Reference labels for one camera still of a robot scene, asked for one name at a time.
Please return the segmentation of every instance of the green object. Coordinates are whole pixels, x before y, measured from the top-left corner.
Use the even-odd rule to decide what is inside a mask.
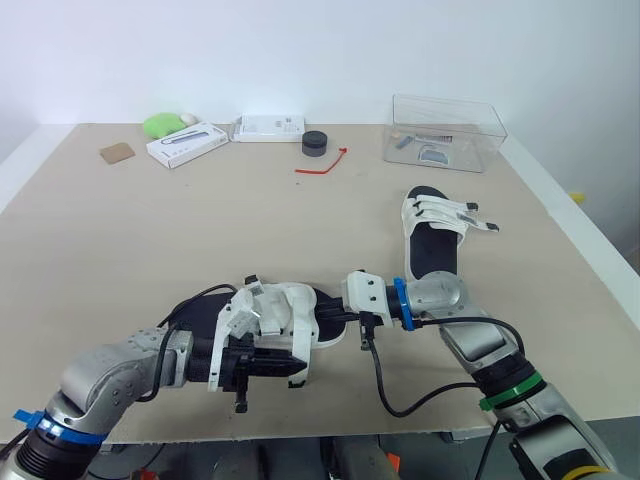
[[[505,390],[498,395],[494,395],[493,397],[483,398],[480,400],[480,408],[485,412],[489,410],[493,410],[497,405],[506,402],[507,400],[511,400],[512,398],[516,398],[518,395],[522,395],[523,393],[531,390],[538,383],[542,381],[542,375],[538,372],[531,375],[526,380],[523,380],[518,385],[509,390]]]
[[[162,138],[177,131],[187,128],[180,117],[175,113],[158,113],[147,118],[142,124],[144,133],[151,138]]]

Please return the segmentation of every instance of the green sponge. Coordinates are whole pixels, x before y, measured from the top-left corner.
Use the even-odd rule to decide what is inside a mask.
[[[166,137],[183,128],[187,128],[187,126],[175,113],[158,113],[153,117],[147,118],[142,124],[144,133],[151,138]]]

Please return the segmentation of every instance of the black cable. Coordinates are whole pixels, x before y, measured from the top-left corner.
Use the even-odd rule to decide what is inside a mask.
[[[31,430],[29,430],[28,428],[25,428],[18,435],[13,437],[13,439],[9,443],[2,447],[2,450],[0,450],[0,461],[4,460],[4,458],[11,453],[11,450],[16,448],[16,445],[18,445],[22,440],[24,440],[27,435],[29,435],[30,431]]]
[[[458,382],[458,383],[450,383],[449,385],[444,385],[440,388],[436,388],[432,392],[427,393],[424,397],[418,400],[416,403],[411,405],[406,410],[395,410],[391,405],[389,405],[389,400],[387,400],[387,395],[384,391],[384,382],[382,380],[382,366],[380,365],[380,357],[378,357],[378,350],[376,350],[376,345],[373,340],[369,340],[369,349],[371,350],[371,356],[373,357],[373,365],[376,369],[376,383],[378,385],[378,395],[380,396],[380,400],[382,401],[382,405],[391,415],[397,418],[403,418],[408,415],[411,415],[422,405],[427,403],[434,397],[437,397],[441,393],[448,392],[449,390],[453,390],[456,388],[477,388],[473,382]]]
[[[163,443],[160,448],[158,449],[158,451],[156,453],[153,454],[153,456],[151,457],[151,459],[145,463],[142,467],[138,468],[137,470],[142,470],[142,469],[147,469],[151,466],[151,464],[153,462],[156,461],[156,459],[160,456],[160,453],[162,453],[162,450],[164,450],[164,447],[166,447],[167,444]],[[89,475],[91,475],[93,478],[97,478],[98,480],[129,480],[129,478],[131,477],[131,475],[127,475],[126,477],[101,477],[100,475],[97,475],[95,473],[93,473],[91,470],[87,470],[87,473]]]
[[[167,345],[169,343],[169,338],[171,338],[171,335],[173,334],[173,332],[176,331],[177,328],[178,328],[178,324],[174,323],[167,329],[167,332],[164,334],[164,337],[162,337],[162,342],[160,343],[160,349],[158,350],[158,359],[156,360],[155,371],[153,372],[153,388],[149,395],[147,395],[146,397],[140,397],[138,400],[136,400],[137,402],[140,402],[140,403],[150,402],[151,400],[156,398],[156,395],[158,395],[158,391],[160,390],[160,382],[162,380],[162,362],[164,362],[164,356],[165,356],[165,353],[167,352]]]
[[[500,426],[502,424],[498,421],[493,426],[493,430],[491,430],[491,435],[489,435],[489,439],[484,446],[484,451],[482,452],[482,458],[480,459],[480,464],[478,465],[478,470],[476,471],[476,476],[474,480],[480,480],[482,477],[482,473],[484,472],[484,467],[487,464],[487,458],[489,458],[489,453],[491,452],[491,447],[493,446],[493,442],[498,436],[498,430],[500,430]]]
[[[516,343],[518,344],[518,350],[520,353],[524,355],[524,341],[522,340],[522,336],[515,329],[514,326],[508,324],[507,322],[503,322],[502,320],[496,320],[495,318],[487,318],[487,317],[455,317],[455,318],[436,318],[433,320],[420,320],[420,325],[442,325],[445,323],[492,323],[493,325],[498,325],[506,330],[508,330],[511,335],[516,339]]]
[[[158,327],[164,327],[165,324],[167,322],[169,322],[170,320],[172,320],[178,313],[180,313],[182,310],[185,309],[185,307],[187,307],[188,305],[190,305],[195,299],[200,298],[200,297],[204,297],[207,293],[211,293],[214,292],[216,290],[220,290],[220,289],[229,289],[231,290],[233,293],[236,293],[238,291],[238,289],[236,287],[234,287],[233,285],[230,285],[228,283],[221,283],[220,285],[215,285],[213,287],[209,287],[206,290],[201,291],[200,293],[196,293],[193,297],[185,300],[184,302],[178,304],[169,315],[167,315],[167,318],[165,318],[163,321],[161,321],[158,324]]]
[[[193,303],[194,300],[200,297],[204,297],[206,294],[211,293],[215,290],[220,290],[222,288],[229,289],[234,293],[238,291],[236,287],[228,283],[221,283],[220,285],[214,285],[213,287],[209,287],[206,290],[203,290],[200,293],[195,294],[193,297],[188,298],[184,302],[178,304],[171,311],[171,313],[167,315],[167,317],[158,324],[158,328],[163,327],[164,325],[167,324],[167,322],[173,320],[176,317],[176,315],[178,315],[178,313],[180,313],[188,305]],[[169,344],[169,339],[171,338],[171,334],[178,328],[178,326],[179,326],[178,323],[174,323],[167,329],[166,333],[164,334],[164,337],[162,338],[162,343],[160,343],[160,349],[158,350],[158,359],[156,360],[155,371],[153,373],[153,388],[151,390],[151,393],[149,393],[149,395],[147,395],[146,397],[140,397],[138,400],[136,400],[137,402],[140,402],[140,403],[150,402],[151,400],[156,398],[156,396],[158,395],[158,391],[160,390],[160,382],[162,380],[162,363],[164,362],[164,357],[167,352],[167,345]]]

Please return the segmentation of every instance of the metal robot arm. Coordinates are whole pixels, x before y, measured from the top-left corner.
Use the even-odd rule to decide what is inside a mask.
[[[166,328],[140,330],[121,343],[77,357],[44,412],[16,414],[31,432],[0,469],[0,479],[82,478],[124,411],[152,391],[166,332]],[[160,387],[185,384],[192,346],[191,332],[171,334]]]
[[[515,433],[510,450],[525,479],[627,478],[615,473],[615,461],[604,443],[535,370],[509,333],[480,323],[492,319],[473,305],[456,275],[437,271],[407,284],[396,279],[393,286],[385,286],[381,277],[353,272],[343,283],[343,301],[345,310],[361,316],[365,348],[373,336],[372,326],[362,321],[365,312],[377,317],[375,326],[390,327],[391,319],[400,319],[396,323],[408,331],[439,319],[459,321],[441,324],[441,337],[486,395],[480,407],[492,410]]]

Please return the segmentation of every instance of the red cable tie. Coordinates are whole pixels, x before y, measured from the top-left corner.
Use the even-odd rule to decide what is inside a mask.
[[[329,168],[327,168],[326,170],[303,170],[303,169],[296,168],[295,172],[296,173],[309,173],[311,175],[324,175],[325,173],[329,173],[331,171],[331,169],[333,167],[335,167],[340,160],[342,160],[342,157],[344,157],[344,154],[347,153],[347,148],[346,147],[341,147],[341,148],[338,149],[338,151],[340,152],[340,155],[338,155],[338,158],[336,158],[336,161],[333,162],[329,166]]]
[[[396,473],[400,473],[400,457],[393,453],[387,453],[387,458],[391,462],[391,466]]]

